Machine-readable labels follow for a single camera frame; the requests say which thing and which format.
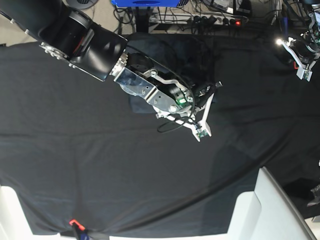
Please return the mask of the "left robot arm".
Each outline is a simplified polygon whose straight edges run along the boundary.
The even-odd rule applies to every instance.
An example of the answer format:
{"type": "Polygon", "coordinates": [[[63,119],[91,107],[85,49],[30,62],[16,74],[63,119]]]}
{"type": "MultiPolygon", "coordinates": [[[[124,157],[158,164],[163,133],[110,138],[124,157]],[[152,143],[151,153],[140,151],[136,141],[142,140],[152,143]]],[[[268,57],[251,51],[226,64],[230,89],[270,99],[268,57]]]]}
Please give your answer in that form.
{"type": "Polygon", "coordinates": [[[282,38],[295,63],[310,71],[320,59],[320,2],[284,0],[282,38]]]}

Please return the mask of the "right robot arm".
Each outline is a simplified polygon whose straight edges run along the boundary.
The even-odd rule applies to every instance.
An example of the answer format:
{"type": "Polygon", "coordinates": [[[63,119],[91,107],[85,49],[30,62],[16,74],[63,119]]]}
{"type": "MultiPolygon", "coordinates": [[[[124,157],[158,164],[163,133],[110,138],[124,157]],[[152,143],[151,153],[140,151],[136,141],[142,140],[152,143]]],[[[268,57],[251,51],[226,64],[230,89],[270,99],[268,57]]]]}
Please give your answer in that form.
{"type": "Polygon", "coordinates": [[[209,114],[217,89],[212,80],[191,83],[135,47],[126,52],[126,38],[61,0],[3,0],[0,10],[34,36],[46,53],[99,81],[113,77],[161,118],[192,123],[198,113],[204,118],[209,114]]]}

